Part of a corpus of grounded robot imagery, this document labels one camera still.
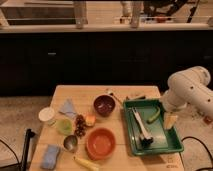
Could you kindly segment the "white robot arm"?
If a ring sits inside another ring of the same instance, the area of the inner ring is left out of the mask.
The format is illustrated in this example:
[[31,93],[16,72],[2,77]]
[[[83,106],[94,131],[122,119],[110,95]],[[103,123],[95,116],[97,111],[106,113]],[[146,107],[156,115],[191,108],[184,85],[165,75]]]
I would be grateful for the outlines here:
[[167,112],[192,104],[213,119],[213,90],[207,87],[210,81],[210,72],[202,66],[178,71],[168,78],[168,90],[159,101]]

